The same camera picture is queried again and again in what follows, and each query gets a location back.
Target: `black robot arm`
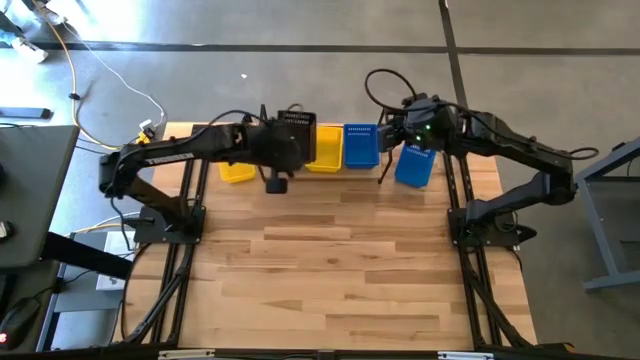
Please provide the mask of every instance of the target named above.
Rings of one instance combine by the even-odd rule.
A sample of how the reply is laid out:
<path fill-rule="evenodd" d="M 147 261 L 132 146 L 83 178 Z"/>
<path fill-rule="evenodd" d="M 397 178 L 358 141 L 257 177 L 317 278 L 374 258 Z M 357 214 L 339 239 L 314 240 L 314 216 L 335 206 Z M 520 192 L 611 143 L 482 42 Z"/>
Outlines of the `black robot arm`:
<path fill-rule="evenodd" d="M 494 199 L 470 201 L 466 226 L 492 223 L 498 215 L 537 203 L 561 205 L 573 200 L 575 157 L 571 153 L 539 143 L 535 137 L 522 136 L 493 114 L 471 111 L 437 96 L 418 94 L 403 104 L 403 111 L 395 114 L 395 122 L 379 129 L 381 141 L 389 142 L 380 144 L 382 149 L 391 148 L 400 140 L 456 157 L 467 153 L 499 155 L 539 170 L 530 182 Z"/>
<path fill-rule="evenodd" d="M 150 144 L 129 144 L 100 159 L 100 191 L 108 198 L 127 195 L 156 210 L 164 218 L 167 231 L 191 232 L 193 216 L 184 199 L 169 196 L 142 180 L 138 172 L 152 167 L 191 159 L 210 162 L 248 163 L 292 174 L 304 164 L 298 143 L 279 120 L 253 124 L 207 126 L 187 138 L 171 138 Z"/>

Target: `yellow bin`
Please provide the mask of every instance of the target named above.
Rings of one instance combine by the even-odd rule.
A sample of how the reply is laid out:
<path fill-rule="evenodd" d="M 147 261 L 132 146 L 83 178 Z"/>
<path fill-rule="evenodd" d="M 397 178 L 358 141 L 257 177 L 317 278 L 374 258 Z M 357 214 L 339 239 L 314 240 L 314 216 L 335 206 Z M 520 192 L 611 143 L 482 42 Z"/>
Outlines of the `yellow bin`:
<path fill-rule="evenodd" d="M 229 163 L 218 163 L 218 167 L 222 181 L 230 184 L 251 180 L 256 177 L 256 167 L 253 165 L 235 163 L 229 166 Z"/>
<path fill-rule="evenodd" d="M 342 126 L 318 126 L 316 161 L 305 165 L 315 172 L 338 172 L 342 167 Z"/>

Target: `wooden tabletop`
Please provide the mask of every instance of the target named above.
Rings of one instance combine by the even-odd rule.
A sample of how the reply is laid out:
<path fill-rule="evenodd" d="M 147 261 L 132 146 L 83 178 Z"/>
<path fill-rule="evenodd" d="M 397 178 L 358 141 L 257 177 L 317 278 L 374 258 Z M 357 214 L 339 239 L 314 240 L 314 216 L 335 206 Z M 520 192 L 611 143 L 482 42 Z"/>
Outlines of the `wooden tabletop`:
<path fill-rule="evenodd" d="M 189 136 L 192 126 L 170 123 L 165 138 Z M 502 193 L 493 158 L 468 162 L 478 198 Z M 183 168 L 156 168 L 154 185 L 177 195 Z M 212 164 L 180 346 L 471 349 L 442 157 L 423 189 L 395 183 L 393 166 L 378 185 L 381 169 L 303 171 L 286 195 L 268 195 L 259 177 L 226 184 Z M 192 189 L 197 166 L 193 173 Z M 136 265 L 126 299 L 129 332 L 158 296 L 166 252 L 152 245 Z M 488 248 L 487 259 L 496 301 L 535 343 L 515 256 Z M 479 311 L 488 338 L 484 307 Z"/>

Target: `blue bin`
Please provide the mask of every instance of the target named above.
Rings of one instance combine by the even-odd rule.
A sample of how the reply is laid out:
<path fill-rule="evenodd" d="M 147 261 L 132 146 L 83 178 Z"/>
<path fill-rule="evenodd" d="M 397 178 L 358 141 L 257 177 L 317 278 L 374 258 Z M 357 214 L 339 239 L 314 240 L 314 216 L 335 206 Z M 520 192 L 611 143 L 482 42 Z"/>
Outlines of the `blue bin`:
<path fill-rule="evenodd" d="M 420 147 L 404 145 L 396 166 L 396 181 L 416 188 L 427 186 L 431 177 L 436 152 L 420 150 Z"/>
<path fill-rule="evenodd" d="M 380 164 L 378 131 L 372 124 L 344 125 L 344 165 L 348 169 L 373 169 Z"/>

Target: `gray floor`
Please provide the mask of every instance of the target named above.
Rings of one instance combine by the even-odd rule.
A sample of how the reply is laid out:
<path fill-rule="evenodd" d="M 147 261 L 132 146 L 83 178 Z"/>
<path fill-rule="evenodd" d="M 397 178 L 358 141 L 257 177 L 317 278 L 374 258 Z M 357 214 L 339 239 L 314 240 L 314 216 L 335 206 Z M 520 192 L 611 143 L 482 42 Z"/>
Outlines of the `gray floor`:
<path fill-rule="evenodd" d="M 640 2 L 633 0 L 449 0 L 449 7 L 459 46 L 640 46 Z M 64 10 L 86 40 L 96 41 L 445 45 L 437 0 L 56 0 L 54 8 Z M 23 27 L 34 39 L 52 39 L 33 23 Z M 369 70 L 381 66 L 405 74 L 418 90 L 455 100 L 446 54 L 99 55 L 131 85 L 157 98 L 171 121 L 205 121 L 230 108 L 257 111 L 261 103 L 275 111 L 301 102 L 326 121 L 374 122 L 379 109 L 366 98 L 362 83 Z M 125 142 L 139 122 L 158 118 L 151 104 L 124 89 L 90 53 L 74 51 L 72 56 L 79 92 L 90 89 L 80 121 L 96 136 Z M 516 131 L 549 145 L 593 145 L 607 153 L 640 135 L 640 57 L 461 56 L 460 63 L 471 107 L 495 112 Z M 51 123 L 70 123 L 70 75 L 63 53 L 52 51 L 46 63 L 34 66 L 0 50 L 0 68 L 10 70 L 5 78 L 15 79 L 3 79 L 0 86 L 4 105 L 46 106 L 55 111 Z M 388 102 L 406 96 L 390 78 L 376 79 L 373 89 Z M 53 230 L 66 233 L 113 216 L 96 190 L 96 161 L 94 154 L 74 154 Z M 579 171 L 592 161 L 574 166 Z M 502 159 L 498 165 L 505 190 L 532 174 Z M 640 173 L 640 162 L 632 173 Z M 122 207 L 136 208 L 132 202 Z M 568 341 L 580 352 L 638 357 L 640 285 L 589 295 L 582 290 L 582 281 L 603 275 L 604 266 L 579 199 L 563 207 L 527 209 L 520 221 L 539 232 L 522 246 L 539 341 Z M 87 319 L 82 314 L 69 321 Z M 68 335 L 57 338 L 58 346 L 100 341 L 79 341 L 67 330 L 63 324 Z"/>

